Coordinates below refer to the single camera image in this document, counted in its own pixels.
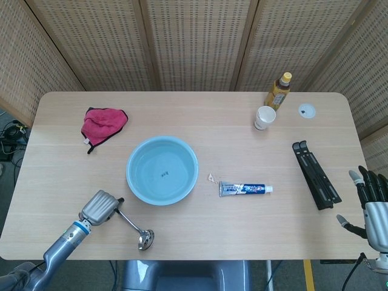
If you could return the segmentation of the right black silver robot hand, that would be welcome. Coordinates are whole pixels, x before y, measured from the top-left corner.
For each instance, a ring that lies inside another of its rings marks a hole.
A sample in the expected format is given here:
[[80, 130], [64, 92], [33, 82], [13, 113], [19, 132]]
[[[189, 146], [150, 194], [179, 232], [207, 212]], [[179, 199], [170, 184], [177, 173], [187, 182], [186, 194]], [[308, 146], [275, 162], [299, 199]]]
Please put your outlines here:
[[358, 173], [350, 170], [349, 175], [357, 189], [364, 227], [351, 224], [341, 215], [336, 218], [348, 232], [368, 240], [371, 248], [387, 253], [387, 178], [363, 166], [359, 166], [358, 170]]

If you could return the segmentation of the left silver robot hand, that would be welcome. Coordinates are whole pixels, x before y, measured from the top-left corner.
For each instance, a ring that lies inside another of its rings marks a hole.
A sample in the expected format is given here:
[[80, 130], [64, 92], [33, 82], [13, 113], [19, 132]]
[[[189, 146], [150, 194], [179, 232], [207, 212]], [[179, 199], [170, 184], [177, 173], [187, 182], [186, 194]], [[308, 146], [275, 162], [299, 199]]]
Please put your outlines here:
[[124, 202], [124, 198], [116, 199], [113, 195], [99, 190], [79, 212], [79, 219], [86, 220], [91, 226], [100, 226], [109, 220], [115, 209]]

